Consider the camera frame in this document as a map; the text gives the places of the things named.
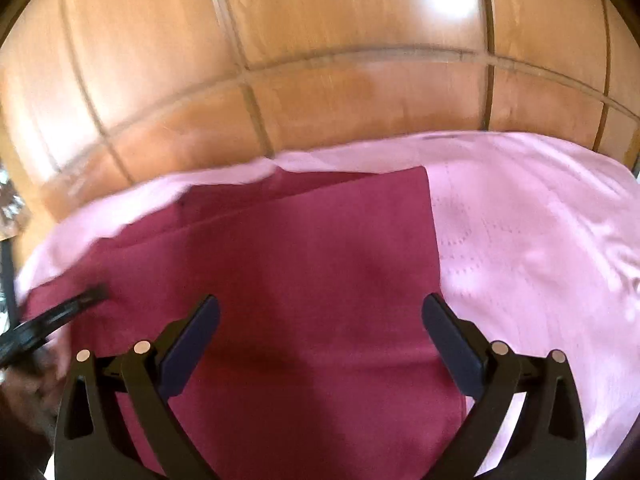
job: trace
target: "metal screw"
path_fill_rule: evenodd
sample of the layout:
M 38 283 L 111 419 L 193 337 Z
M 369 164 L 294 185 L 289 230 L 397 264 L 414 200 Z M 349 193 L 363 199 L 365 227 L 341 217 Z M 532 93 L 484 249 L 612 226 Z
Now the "metal screw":
M 81 363 L 84 363 L 89 357 L 91 357 L 91 352 L 86 349 L 81 350 L 76 354 L 76 359 Z
M 151 343 L 149 341 L 138 341 L 133 347 L 133 351 L 139 355 L 146 354 L 149 350 L 151 350 Z
M 509 345 L 503 341 L 494 341 L 491 343 L 491 350 L 498 355 L 507 355 L 509 353 Z
M 551 358 L 556 363 L 564 363 L 566 361 L 566 354 L 562 350 L 553 350 L 551 352 Z

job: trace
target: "hand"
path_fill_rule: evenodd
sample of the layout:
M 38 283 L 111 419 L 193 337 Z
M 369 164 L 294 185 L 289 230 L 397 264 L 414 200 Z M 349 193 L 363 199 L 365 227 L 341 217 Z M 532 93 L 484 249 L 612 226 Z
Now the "hand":
M 46 433 L 43 423 L 58 414 L 71 363 L 68 327 L 54 332 L 44 351 L 38 351 L 40 377 L 9 367 L 4 373 L 2 392 L 18 420 L 35 433 Z

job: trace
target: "wooden panel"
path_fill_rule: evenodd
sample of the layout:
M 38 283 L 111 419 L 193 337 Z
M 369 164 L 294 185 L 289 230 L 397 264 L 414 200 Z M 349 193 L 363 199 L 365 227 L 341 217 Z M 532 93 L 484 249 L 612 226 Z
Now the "wooden panel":
M 46 238 L 56 224 L 40 197 L 40 189 L 27 175 L 9 135 L 0 120 L 0 156 L 15 189 L 31 212 L 24 231 L 14 238 L 14 263 L 19 269 L 33 250 Z
M 489 129 L 544 134 L 591 149 L 602 106 L 600 101 L 560 83 L 496 68 Z
M 604 92 L 602 0 L 494 0 L 495 51 Z
M 631 170 L 640 152 L 638 122 L 609 108 L 598 152 L 615 158 Z
M 607 14 L 611 36 L 609 97 L 640 116 L 640 46 L 609 0 Z
M 39 150 L 33 143 L 44 143 L 55 164 L 63 167 L 96 142 L 98 131 L 64 37 L 60 0 L 31 1 L 2 46 L 2 65 L 8 127 L 28 166 L 28 158 L 34 160 L 34 155 L 25 153 L 22 145 Z M 44 158 L 37 155 L 34 162 L 48 176 Z M 30 168 L 32 176 L 40 177 L 37 173 Z
M 66 0 L 82 75 L 106 128 L 234 65 L 212 0 Z
M 62 220 L 80 206 L 129 187 L 129 181 L 103 145 L 94 146 L 44 183 L 42 199 L 53 218 Z
M 485 87 L 484 66 L 420 60 L 340 63 L 254 82 L 276 150 L 424 130 L 475 130 Z
M 128 128 L 112 142 L 137 182 L 262 155 L 239 88 L 194 96 L 158 118 Z
M 34 182 L 41 184 L 56 174 L 57 165 L 33 121 L 22 78 L 17 74 L 19 71 L 12 70 L 14 68 L 15 65 L 12 65 L 0 72 L 0 111 L 9 131 L 7 135 L 10 136 L 24 169 Z
M 481 0 L 229 1 L 251 64 L 363 46 L 485 46 Z

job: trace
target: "maroon cloth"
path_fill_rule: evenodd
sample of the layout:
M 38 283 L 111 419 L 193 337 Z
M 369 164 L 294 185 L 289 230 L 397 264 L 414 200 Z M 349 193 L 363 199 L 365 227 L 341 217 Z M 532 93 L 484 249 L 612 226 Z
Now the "maroon cloth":
M 418 479 L 462 422 L 420 322 L 440 289 L 423 168 L 192 188 L 97 242 L 28 311 L 98 282 L 111 297 L 73 323 L 72 345 L 99 356 L 220 300 L 220 328 L 170 405 L 225 480 Z

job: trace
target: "black cable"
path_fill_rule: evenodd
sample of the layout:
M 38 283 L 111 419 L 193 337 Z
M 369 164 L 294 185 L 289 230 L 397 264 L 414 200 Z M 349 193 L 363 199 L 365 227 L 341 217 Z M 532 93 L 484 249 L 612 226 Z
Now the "black cable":
M 4 305 L 9 317 L 9 330 L 20 323 L 18 302 L 15 299 L 15 268 L 11 238 L 0 242 L 0 285 L 4 294 Z

